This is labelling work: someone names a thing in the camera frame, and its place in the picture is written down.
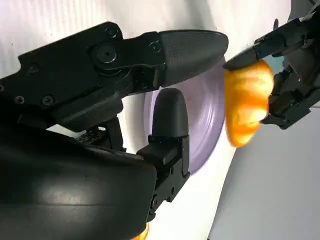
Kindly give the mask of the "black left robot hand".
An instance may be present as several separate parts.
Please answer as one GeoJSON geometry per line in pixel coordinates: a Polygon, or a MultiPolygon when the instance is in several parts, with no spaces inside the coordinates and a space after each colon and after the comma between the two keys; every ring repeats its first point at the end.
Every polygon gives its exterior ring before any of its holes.
{"type": "Polygon", "coordinates": [[[306,16],[256,39],[223,67],[242,69],[267,56],[284,57],[284,69],[274,76],[268,115],[261,123],[285,130],[320,101],[320,4],[316,3],[306,16]]]}

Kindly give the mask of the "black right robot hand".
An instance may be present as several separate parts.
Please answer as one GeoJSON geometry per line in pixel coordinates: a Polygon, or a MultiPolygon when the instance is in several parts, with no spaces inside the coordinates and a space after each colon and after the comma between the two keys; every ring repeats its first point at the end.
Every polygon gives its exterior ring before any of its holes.
{"type": "Polygon", "coordinates": [[[0,237],[129,240],[189,179],[175,85],[228,49],[218,31],[125,39],[105,22],[19,56],[0,81],[0,237]]]}

